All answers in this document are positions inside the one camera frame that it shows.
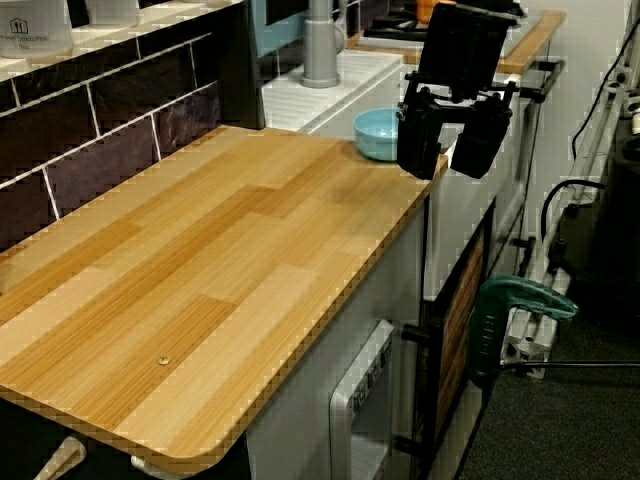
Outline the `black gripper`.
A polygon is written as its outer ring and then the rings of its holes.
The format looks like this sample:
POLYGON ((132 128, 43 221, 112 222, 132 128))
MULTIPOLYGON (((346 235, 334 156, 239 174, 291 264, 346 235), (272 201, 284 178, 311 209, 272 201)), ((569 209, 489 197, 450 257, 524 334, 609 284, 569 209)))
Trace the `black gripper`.
MULTIPOLYGON (((454 105, 475 100, 492 89, 492 81, 507 31, 518 24, 510 2, 439 2, 426 31, 418 69, 397 112, 397 163, 414 177, 431 180, 440 155, 442 108, 418 86, 448 88, 454 105)), ((451 168, 481 179, 490 170, 513 113, 501 97, 489 97, 470 107, 458 136, 451 168)))

